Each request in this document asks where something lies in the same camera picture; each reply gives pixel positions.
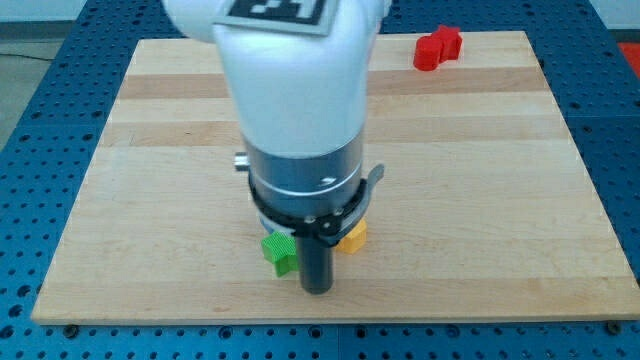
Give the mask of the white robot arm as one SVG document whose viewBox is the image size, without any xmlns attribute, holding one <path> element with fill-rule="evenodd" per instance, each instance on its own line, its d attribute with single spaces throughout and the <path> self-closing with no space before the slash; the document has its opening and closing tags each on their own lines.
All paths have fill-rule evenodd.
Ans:
<svg viewBox="0 0 640 360">
<path fill-rule="evenodd" d="M 354 195 L 368 63 L 388 0 L 163 0 L 184 35 L 217 46 L 258 196 L 295 217 Z"/>
</svg>

